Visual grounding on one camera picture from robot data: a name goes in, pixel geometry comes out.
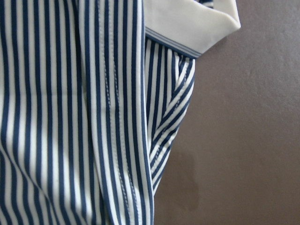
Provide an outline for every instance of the brown background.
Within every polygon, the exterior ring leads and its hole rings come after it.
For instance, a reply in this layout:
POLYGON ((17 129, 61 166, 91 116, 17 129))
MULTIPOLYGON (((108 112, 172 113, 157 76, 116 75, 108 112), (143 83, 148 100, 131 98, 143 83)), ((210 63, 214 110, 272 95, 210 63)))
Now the brown background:
POLYGON ((237 0, 196 61, 156 225, 300 225, 300 0, 237 0))

